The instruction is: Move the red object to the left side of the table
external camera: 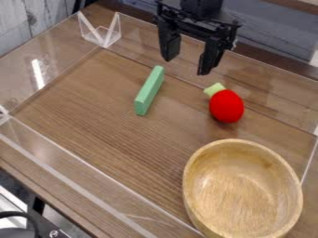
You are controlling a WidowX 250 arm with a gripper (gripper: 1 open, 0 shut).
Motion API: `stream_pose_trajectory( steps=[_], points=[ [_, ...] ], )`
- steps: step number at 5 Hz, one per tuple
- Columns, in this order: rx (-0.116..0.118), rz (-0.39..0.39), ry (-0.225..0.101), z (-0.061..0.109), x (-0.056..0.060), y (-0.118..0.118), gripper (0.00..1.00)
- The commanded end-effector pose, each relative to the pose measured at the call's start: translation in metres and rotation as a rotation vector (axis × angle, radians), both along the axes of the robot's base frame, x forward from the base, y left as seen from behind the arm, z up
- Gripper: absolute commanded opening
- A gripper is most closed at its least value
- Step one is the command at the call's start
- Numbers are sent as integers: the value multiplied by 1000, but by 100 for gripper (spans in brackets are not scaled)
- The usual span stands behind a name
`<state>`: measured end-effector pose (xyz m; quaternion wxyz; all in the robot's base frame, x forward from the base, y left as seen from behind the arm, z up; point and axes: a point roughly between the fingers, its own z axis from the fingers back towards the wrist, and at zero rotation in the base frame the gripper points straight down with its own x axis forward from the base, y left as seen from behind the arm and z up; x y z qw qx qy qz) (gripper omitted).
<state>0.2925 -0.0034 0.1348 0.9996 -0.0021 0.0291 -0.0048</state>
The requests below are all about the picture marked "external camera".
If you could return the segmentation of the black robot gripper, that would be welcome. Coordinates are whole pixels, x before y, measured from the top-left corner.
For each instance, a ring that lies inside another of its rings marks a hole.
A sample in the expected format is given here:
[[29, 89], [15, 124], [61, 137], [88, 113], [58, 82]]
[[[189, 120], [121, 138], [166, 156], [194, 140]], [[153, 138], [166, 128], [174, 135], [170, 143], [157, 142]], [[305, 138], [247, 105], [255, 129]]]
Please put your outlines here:
[[197, 75], [219, 65], [224, 48], [236, 46], [239, 20], [221, 9], [223, 0], [154, 0], [160, 54], [170, 61], [180, 53], [180, 34], [204, 42]]

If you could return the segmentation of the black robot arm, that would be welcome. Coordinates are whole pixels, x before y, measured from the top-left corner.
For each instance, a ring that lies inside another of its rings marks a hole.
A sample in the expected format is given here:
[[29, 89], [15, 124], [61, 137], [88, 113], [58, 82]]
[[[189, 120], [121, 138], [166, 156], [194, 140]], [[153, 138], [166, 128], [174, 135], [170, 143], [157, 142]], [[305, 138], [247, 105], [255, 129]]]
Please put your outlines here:
[[225, 50], [237, 41], [239, 21], [221, 14], [223, 0], [154, 0], [160, 55], [170, 61], [180, 54], [181, 35], [204, 41], [197, 75], [209, 74], [219, 66]]

